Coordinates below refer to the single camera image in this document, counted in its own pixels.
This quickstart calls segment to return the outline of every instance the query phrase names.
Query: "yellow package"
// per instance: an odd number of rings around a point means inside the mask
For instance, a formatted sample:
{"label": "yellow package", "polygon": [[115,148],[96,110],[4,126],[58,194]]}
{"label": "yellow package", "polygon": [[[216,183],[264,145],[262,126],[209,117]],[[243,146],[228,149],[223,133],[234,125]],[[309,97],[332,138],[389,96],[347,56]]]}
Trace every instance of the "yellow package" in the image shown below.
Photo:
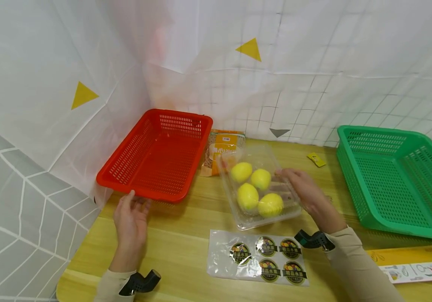
{"label": "yellow package", "polygon": [[320,158],[320,156],[317,155],[317,153],[313,152],[310,153],[309,155],[307,155],[307,157],[309,159],[312,160],[312,162],[318,167],[323,167],[325,166],[327,163],[323,161],[323,159]]}
{"label": "yellow package", "polygon": [[242,131],[212,129],[206,144],[204,163],[201,166],[201,176],[218,175],[215,160],[226,152],[235,152],[245,146],[245,133]]}

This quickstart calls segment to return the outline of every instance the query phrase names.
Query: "clear plastic container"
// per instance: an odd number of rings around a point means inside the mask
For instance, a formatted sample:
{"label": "clear plastic container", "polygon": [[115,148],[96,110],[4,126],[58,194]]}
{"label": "clear plastic container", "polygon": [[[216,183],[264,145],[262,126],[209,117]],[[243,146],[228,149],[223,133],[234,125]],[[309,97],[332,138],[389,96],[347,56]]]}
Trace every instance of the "clear plastic container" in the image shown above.
{"label": "clear plastic container", "polygon": [[[245,181],[236,182],[231,175],[231,169],[238,163],[247,162],[252,166],[252,173],[257,169],[265,169],[271,174],[271,182],[266,190],[257,189],[258,205],[247,209],[238,203],[238,189],[241,185],[252,184],[251,176]],[[267,144],[247,146],[243,149],[221,154],[216,160],[223,187],[228,196],[229,204],[239,230],[244,231],[280,220],[299,216],[302,212],[300,200],[291,184],[284,178],[274,175],[277,169],[281,169],[273,152]],[[282,198],[283,206],[275,212],[261,216],[259,206],[261,198],[269,193],[275,193]]]}

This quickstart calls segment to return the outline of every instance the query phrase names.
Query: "left hand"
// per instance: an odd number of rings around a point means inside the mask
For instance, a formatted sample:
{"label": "left hand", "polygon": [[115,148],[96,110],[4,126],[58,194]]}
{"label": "left hand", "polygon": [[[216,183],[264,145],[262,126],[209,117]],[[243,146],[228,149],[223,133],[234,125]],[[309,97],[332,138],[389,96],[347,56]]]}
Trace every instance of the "left hand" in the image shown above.
{"label": "left hand", "polygon": [[114,212],[119,247],[139,250],[146,244],[147,214],[151,201],[135,197],[134,190],[119,201]]}
{"label": "left hand", "polygon": [[109,267],[109,270],[114,272],[136,270],[146,244],[147,214],[151,201],[134,195],[132,190],[122,197],[114,212],[118,246]]}

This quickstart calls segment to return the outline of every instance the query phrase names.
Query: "yellow triangle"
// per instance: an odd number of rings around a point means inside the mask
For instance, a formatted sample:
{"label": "yellow triangle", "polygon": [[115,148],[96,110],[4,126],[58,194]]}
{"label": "yellow triangle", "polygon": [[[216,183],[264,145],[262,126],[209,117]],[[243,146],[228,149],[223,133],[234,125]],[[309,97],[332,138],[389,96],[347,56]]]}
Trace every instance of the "yellow triangle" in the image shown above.
{"label": "yellow triangle", "polygon": [[99,96],[96,95],[95,92],[88,89],[87,86],[79,82],[75,92],[75,97],[73,98],[72,110],[98,97]]}
{"label": "yellow triangle", "polygon": [[261,62],[260,51],[258,50],[256,38],[253,38],[240,47],[236,48],[236,51],[239,51],[240,53],[248,55],[248,57],[252,57],[255,60]]}

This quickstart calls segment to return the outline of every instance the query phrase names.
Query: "fabric wall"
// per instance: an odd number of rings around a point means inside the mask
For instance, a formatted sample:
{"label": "fabric wall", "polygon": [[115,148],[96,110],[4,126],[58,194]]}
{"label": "fabric wall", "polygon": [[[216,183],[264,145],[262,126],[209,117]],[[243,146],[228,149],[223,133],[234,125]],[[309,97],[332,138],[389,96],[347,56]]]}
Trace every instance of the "fabric wall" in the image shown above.
{"label": "fabric wall", "polygon": [[96,173],[150,108],[106,2],[0,0],[0,136],[102,203]]}
{"label": "fabric wall", "polygon": [[432,138],[432,1],[141,2],[156,107],[318,146],[347,124]]}
{"label": "fabric wall", "polygon": [[0,136],[0,301],[56,301],[100,210]]}

